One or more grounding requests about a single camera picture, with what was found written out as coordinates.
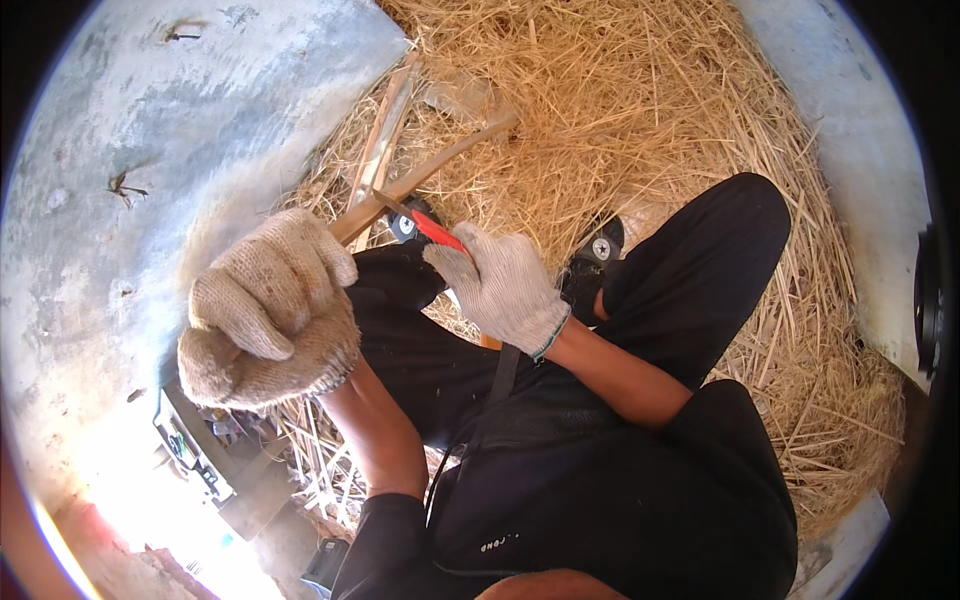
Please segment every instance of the white knit glove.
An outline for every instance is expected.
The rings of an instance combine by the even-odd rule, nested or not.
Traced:
[[[467,222],[457,224],[453,234],[470,256],[430,244],[423,259],[446,280],[464,315],[481,331],[540,360],[566,323],[570,306],[550,282],[530,238],[517,233],[493,239]]]
[[[192,326],[177,348],[187,397],[255,410],[339,386],[360,354],[343,290],[356,278],[353,257],[309,211],[267,219],[190,288]]]

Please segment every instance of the sneaker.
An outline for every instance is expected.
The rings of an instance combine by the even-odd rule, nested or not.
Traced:
[[[606,217],[598,217],[594,227],[604,220]],[[570,305],[571,314],[588,327],[601,323],[593,314],[593,302],[603,286],[607,271],[615,268],[623,252],[623,243],[623,222],[620,217],[614,216],[573,255],[561,274],[561,298]]]
[[[400,203],[411,210],[422,212],[437,225],[442,225],[440,219],[437,218],[436,213],[434,213],[433,208],[430,207],[430,204],[424,200],[422,196],[411,194],[401,200]],[[387,216],[387,225],[390,226],[390,231],[393,232],[397,242],[401,244],[412,239],[423,240],[424,242],[430,241],[427,236],[420,233],[420,230],[417,229],[417,225],[413,221],[393,211]]]

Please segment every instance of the dirty work glove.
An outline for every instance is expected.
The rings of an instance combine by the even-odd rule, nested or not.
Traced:
[[[360,353],[343,290],[356,278],[353,257],[309,211],[269,218],[190,288],[192,326],[177,348],[187,396],[256,410],[339,386]]]
[[[464,315],[481,331],[540,360],[566,323],[570,306],[550,282],[530,238],[517,233],[493,239],[467,222],[457,224],[453,234],[470,256],[430,244],[423,259],[446,280]]]

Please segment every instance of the wooden plank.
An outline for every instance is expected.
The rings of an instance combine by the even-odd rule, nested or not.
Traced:
[[[489,348],[491,350],[502,350],[503,342],[500,342],[499,340],[494,340],[494,338],[490,337],[489,335],[481,331],[480,346],[483,348]]]
[[[374,151],[377,142],[381,138],[381,131],[384,129],[384,124],[388,119],[391,109],[393,108],[394,104],[396,104],[397,95],[404,87],[404,84],[410,80],[408,75],[410,74],[414,64],[417,62],[419,56],[420,55],[417,53],[417,51],[408,52],[403,61],[403,66],[395,71],[390,77],[390,83],[387,84],[387,90],[383,94],[383,100],[380,101],[380,108],[377,110],[376,118],[373,120],[373,126],[370,130],[370,135],[367,137],[367,144],[364,146],[363,153],[360,155],[360,166],[357,168],[356,177],[353,178],[353,186],[350,188],[350,205],[358,202],[359,199],[357,198],[357,191],[360,190],[364,180],[367,181],[367,185],[373,181],[373,177],[379,168],[379,156],[376,156]],[[373,161],[375,161],[376,164],[371,166],[371,162]]]
[[[416,58],[416,53],[411,52],[408,55],[408,59],[410,59],[411,55],[413,55],[414,59]],[[350,193],[351,205],[366,198],[370,194],[372,187],[379,189],[380,186],[383,185],[387,165],[390,163],[390,158],[394,154],[396,141],[400,136],[407,112],[410,109],[410,101],[413,99],[414,87],[420,75],[420,68],[421,64],[416,62],[409,65],[409,68],[403,71],[397,71],[394,74],[394,78],[390,84],[393,86],[395,82],[399,82],[397,86],[398,90],[394,93],[394,97],[390,99],[391,103],[389,105],[387,104],[388,98],[386,96],[384,97],[384,103],[380,105],[380,112],[386,112],[386,118],[383,120],[382,127],[379,131],[377,131],[375,135],[374,132],[371,132],[371,136],[368,139],[367,145],[368,147],[372,146],[371,152],[368,154],[360,171],[357,172],[358,177]],[[360,232],[360,235],[357,236],[353,251],[361,252],[365,250],[369,239],[370,228],[365,228]]]

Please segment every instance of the leg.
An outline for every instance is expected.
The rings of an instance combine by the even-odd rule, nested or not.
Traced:
[[[595,331],[696,390],[753,313],[790,214],[766,178],[741,173],[698,196],[634,248],[603,285]]]
[[[355,256],[347,289],[360,349],[423,442],[445,448],[490,392],[499,353],[462,340],[420,311],[445,287],[423,262],[423,242]]]

